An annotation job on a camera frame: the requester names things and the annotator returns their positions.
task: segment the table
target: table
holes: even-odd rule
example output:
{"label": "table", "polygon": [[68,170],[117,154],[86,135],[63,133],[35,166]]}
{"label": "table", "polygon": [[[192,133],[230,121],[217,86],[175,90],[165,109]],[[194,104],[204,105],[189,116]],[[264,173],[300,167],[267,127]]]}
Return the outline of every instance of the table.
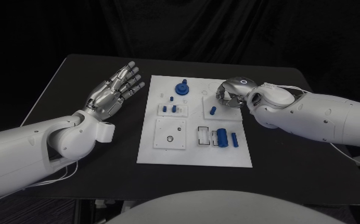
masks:
{"label": "table", "polygon": [[[70,55],[40,98],[25,124],[83,109],[99,83],[132,61],[129,58]],[[329,143],[263,127],[244,107],[244,128],[254,168],[137,164],[137,152],[152,75],[228,79],[253,78],[310,90],[294,68],[135,60],[146,87],[107,121],[116,124],[112,143],[97,143],[67,180],[16,195],[150,200],[196,190],[237,190],[304,204],[360,204],[360,172]]]}

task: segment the white robotic arm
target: white robotic arm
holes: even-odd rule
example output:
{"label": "white robotic arm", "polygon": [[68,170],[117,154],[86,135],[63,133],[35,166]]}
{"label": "white robotic arm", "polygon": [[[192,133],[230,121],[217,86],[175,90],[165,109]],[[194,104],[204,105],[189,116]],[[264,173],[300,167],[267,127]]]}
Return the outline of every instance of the white robotic arm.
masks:
{"label": "white robotic arm", "polygon": [[[0,132],[0,196],[44,179],[88,155],[96,141],[112,142],[116,126],[103,122],[143,88],[135,62],[123,67],[90,94],[87,105],[73,116]],[[61,154],[51,160],[48,144]]]}
{"label": "white robotic arm", "polygon": [[[360,146],[360,103],[310,92],[294,96],[281,87],[300,89],[270,83],[258,86],[250,78],[235,77],[221,85],[218,99],[234,108],[247,102],[251,114],[267,128],[281,128],[315,141]],[[227,91],[231,100],[225,100]]]}

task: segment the black curtain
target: black curtain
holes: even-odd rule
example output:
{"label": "black curtain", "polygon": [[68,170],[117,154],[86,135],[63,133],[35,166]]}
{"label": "black curtain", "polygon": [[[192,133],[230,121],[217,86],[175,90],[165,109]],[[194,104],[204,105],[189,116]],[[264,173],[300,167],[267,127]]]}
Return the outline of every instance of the black curtain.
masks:
{"label": "black curtain", "polygon": [[316,92],[360,101],[360,0],[8,0],[6,15],[18,125],[71,53],[296,67]]}

